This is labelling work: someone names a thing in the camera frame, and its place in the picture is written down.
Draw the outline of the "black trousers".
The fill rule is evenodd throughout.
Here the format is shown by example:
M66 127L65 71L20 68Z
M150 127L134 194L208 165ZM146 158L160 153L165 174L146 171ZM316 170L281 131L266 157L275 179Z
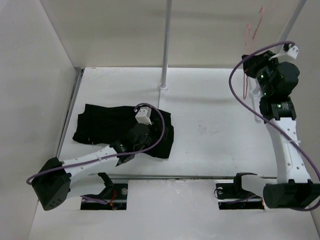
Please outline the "black trousers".
M146 152L147 155L168 159L174 142L174 127L171 113L161 110L165 133L160 143ZM86 104L84 112L77 117L77 128L72 137L75 142L86 145L110 145L125 137L137 123L133 106L103 107Z

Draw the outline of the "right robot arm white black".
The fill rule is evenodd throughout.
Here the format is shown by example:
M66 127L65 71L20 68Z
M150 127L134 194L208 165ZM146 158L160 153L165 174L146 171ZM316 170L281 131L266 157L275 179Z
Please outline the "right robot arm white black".
M296 111L290 98L299 82L299 69L290 62L279 62L278 55L268 50L259 55L242 55L240 64L246 76L256 79L262 96L259 112L270 134L274 149L277 182L255 173L237 173L232 192L238 198L249 192L261 197L270 209L292 209L309 212L309 205L320 196L320 185L311 180L296 133Z

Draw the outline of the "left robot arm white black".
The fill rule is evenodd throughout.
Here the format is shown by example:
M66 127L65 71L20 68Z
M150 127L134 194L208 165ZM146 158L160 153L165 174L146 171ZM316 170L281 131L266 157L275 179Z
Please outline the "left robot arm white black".
M114 184L105 167L110 161L116 166L123 165L137 154L147 152L157 146L165 133L165 123L153 122L150 125L137 123L126 136L110 145L82 157L60 161L53 157L46 161L40 171L27 179L45 211L60 206L75 192L74 184L79 180L98 175L102 178L95 187L95 193L81 193L85 200L105 204L105 199L112 195Z

